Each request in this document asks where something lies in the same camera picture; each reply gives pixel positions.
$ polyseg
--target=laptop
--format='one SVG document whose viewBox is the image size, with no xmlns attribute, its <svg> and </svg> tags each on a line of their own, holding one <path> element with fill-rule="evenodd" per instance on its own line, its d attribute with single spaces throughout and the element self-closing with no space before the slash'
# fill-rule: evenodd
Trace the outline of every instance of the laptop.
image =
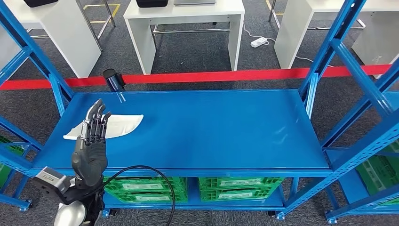
<svg viewBox="0 0 399 226">
<path fill-rule="evenodd" d="M 175 0 L 175 5 L 215 4 L 216 0 Z"/>
</svg>

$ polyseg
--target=black cable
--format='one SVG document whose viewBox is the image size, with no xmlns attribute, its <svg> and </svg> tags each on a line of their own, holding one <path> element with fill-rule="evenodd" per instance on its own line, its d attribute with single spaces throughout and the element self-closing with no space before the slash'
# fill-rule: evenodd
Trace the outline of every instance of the black cable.
<svg viewBox="0 0 399 226">
<path fill-rule="evenodd" d="M 81 196 L 81 197 L 79 197 L 79 198 L 76 198 L 76 199 L 72 200 L 71 203 L 74 202 L 74 201 L 77 201 L 77 200 L 85 199 L 85 198 L 87 198 L 87 197 L 93 195 L 94 193 L 100 191 L 103 187 L 105 187 L 108 183 L 110 183 L 113 179 L 115 179 L 115 178 L 116 178 L 117 176 L 119 176 L 121 173 L 123 173 L 123 172 L 125 172 L 125 171 L 127 171 L 127 170 L 130 170 L 130 169 L 136 169 L 136 168 L 144 168 L 144 169 L 152 170 L 152 171 L 158 173 L 159 175 L 161 175 L 161 177 L 163 177 L 163 178 L 166 180 L 166 183 L 168 184 L 168 186 L 169 186 L 169 188 L 170 188 L 170 191 L 172 192 L 172 210 L 171 210 L 171 212 L 170 212 L 169 219 L 168 219 L 168 221 L 167 221 L 167 223 L 166 223 L 166 226 L 169 226 L 169 225 L 170 225 L 170 222 L 172 222 L 173 214 L 175 213 L 175 206 L 176 206 L 175 191 L 173 190 L 172 184 L 170 183 L 170 181 L 168 180 L 168 178 L 167 178 L 163 173 L 161 173 L 159 170 L 157 170 L 157 169 L 155 169 L 155 168 L 153 168 L 153 167 L 150 167 L 150 166 L 137 165 L 137 166 L 129 166 L 129 167 L 126 167 L 126 168 L 120 170 L 119 172 L 115 173 L 112 177 L 110 177 L 107 181 L 105 181 L 104 183 L 102 183 L 101 185 L 99 185 L 99 186 L 98 186 L 97 188 L 95 188 L 93 191 L 88 192 L 88 193 L 86 193 L 85 195 L 83 195 L 83 196 Z"/>
</svg>

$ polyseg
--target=lower shelf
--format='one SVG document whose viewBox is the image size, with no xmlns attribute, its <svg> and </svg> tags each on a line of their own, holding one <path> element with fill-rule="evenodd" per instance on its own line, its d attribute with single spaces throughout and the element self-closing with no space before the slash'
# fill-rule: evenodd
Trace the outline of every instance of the lower shelf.
<svg viewBox="0 0 399 226">
<path fill-rule="evenodd" d="M 283 197 L 278 189 L 268 199 L 202 202 L 196 178 L 188 181 L 188 202 L 176 203 L 178 210 L 283 210 Z M 106 193 L 104 195 L 107 209 L 170 209 L 170 202 L 124 203 Z"/>
<path fill-rule="evenodd" d="M 342 151 L 327 151 L 331 161 L 338 159 L 341 153 Z M 366 186 L 355 169 L 343 175 L 338 181 L 348 204 L 369 197 Z M 399 212 L 399 205 L 369 206 L 350 215 L 392 214 L 393 212 Z"/>
</svg>

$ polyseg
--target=gray carpet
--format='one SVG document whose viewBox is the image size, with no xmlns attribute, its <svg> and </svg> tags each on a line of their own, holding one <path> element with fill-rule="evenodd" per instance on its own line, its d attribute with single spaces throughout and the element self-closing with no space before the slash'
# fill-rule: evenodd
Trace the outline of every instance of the gray carpet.
<svg viewBox="0 0 399 226">
<path fill-rule="evenodd" d="M 277 28 L 274 23 L 269 24 L 267 18 L 269 9 L 264 0 L 243 0 L 246 8 L 245 23 L 253 35 L 263 35 L 275 38 Z M 122 73 L 140 74 L 140 66 L 134 53 L 123 12 L 128 5 L 128 0 L 110 0 L 109 3 L 120 3 L 121 7 L 116 14 L 117 27 L 109 26 L 101 38 L 104 49 L 91 75 L 100 75 L 106 68 L 115 68 Z M 284 0 L 279 0 L 276 11 L 283 12 Z M 83 5 L 101 4 L 100 0 L 84 1 Z M 101 8 L 87 9 L 87 14 L 92 20 L 103 20 L 105 11 Z M 313 21 L 312 25 L 331 25 L 331 21 Z M 213 28 L 226 27 L 225 23 L 212 24 L 186 24 L 159 26 L 159 29 L 182 28 Z M 98 32 L 101 25 L 94 25 Z M 42 33 L 34 30 L 33 34 Z M 298 55 L 314 58 L 321 42 L 327 32 L 307 32 Z M 359 32 L 350 32 L 345 44 L 351 46 Z M 227 52 L 227 34 L 170 34 L 158 35 L 157 57 L 153 65 L 153 73 L 173 72 L 205 72 L 227 71 L 230 62 Z M 254 39 L 243 33 L 239 70 L 242 69 L 267 69 L 279 68 L 274 53 L 273 45 L 250 47 Z M 53 64 L 65 78 L 74 75 L 68 64 L 62 58 L 50 40 L 36 40 L 52 60 Z M 339 59 L 334 58 L 332 65 L 342 65 Z M 309 67 L 310 62 L 296 59 L 294 67 Z M 12 79 L 41 79 L 42 75 L 30 63 L 26 62 L 12 77 Z M 201 83 L 173 83 L 173 84 L 139 84 L 128 85 L 127 90 L 199 90 L 199 89 L 265 89 L 265 88 L 297 88 L 301 80 L 279 81 L 241 81 L 241 82 L 201 82 Z M 74 91 L 103 91 L 107 87 L 84 87 Z M 362 96 L 362 91 L 352 78 L 322 79 L 318 85 L 317 98 L 312 115 L 312 123 L 319 138 L 323 138 L 332 127 L 342 118 L 353 104 Z M 0 115 L 27 132 L 41 143 L 45 143 L 52 129 L 56 125 L 59 115 L 54 103 L 51 90 L 21 90 L 0 92 Z M 26 114 L 36 120 L 25 120 Z M 351 127 L 339 140 L 340 145 L 350 145 L 362 137 L 372 126 L 379 122 L 379 117 L 372 109 Z M 16 186 L 15 178 L 8 188 L 12 192 Z M 303 187 L 310 178 L 303 178 L 300 187 Z M 287 193 L 290 179 L 283 182 Z M 344 203 L 344 197 L 337 184 L 333 189 Z M 33 208 L 20 213 L 16 207 L 0 204 L 0 225 L 8 226 L 49 226 L 53 224 L 56 209 L 55 200 L 42 196 L 31 182 L 26 185 L 21 198 L 32 199 Z M 172 225 L 174 226 L 323 226 L 328 225 L 324 219 L 324 210 L 331 209 L 331 205 L 324 192 L 314 196 L 302 206 L 287 215 L 285 221 L 277 221 L 261 211 L 187 211 L 177 210 Z M 118 214 L 109 219 L 101 219 L 101 226 L 161 226 L 168 218 L 168 210 L 120 210 Z M 351 226 L 379 226 L 397 225 L 397 216 L 350 216 L 339 219 L 337 225 Z"/>
</svg>

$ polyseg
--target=white cable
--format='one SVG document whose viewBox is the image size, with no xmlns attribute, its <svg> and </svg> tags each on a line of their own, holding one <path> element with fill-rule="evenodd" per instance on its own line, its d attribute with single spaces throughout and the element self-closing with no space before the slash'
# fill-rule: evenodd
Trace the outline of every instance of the white cable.
<svg viewBox="0 0 399 226">
<path fill-rule="evenodd" d="M 267 45 L 270 44 L 270 42 L 268 41 L 269 39 L 272 40 L 273 42 L 276 42 L 276 40 L 274 40 L 274 39 L 272 39 L 272 38 L 265 38 L 265 37 L 260 36 L 260 35 L 258 35 L 258 36 L 252 35 L 252 34 L 245 28 L 245 23 L 243 23 L 243 25 L 244 25 L 244 31 L 246 31 L 250 37 L 252 37 L 252 38 L 264 38 L 264 39 L 266 39 L 267 41 L 264 43 L 264 45 L 267 46 Z M 306 57 L 300 57 L 300 56 L 295 56 L 295 57 L 298 58 L 298 59 L 308 60 L 308 61 L 310 61 L 310 62 L 313 62 L 313 60 L 311 60 L 311 59 L 309 59 L 309 58 L 306 58 Z"/>
</svg>

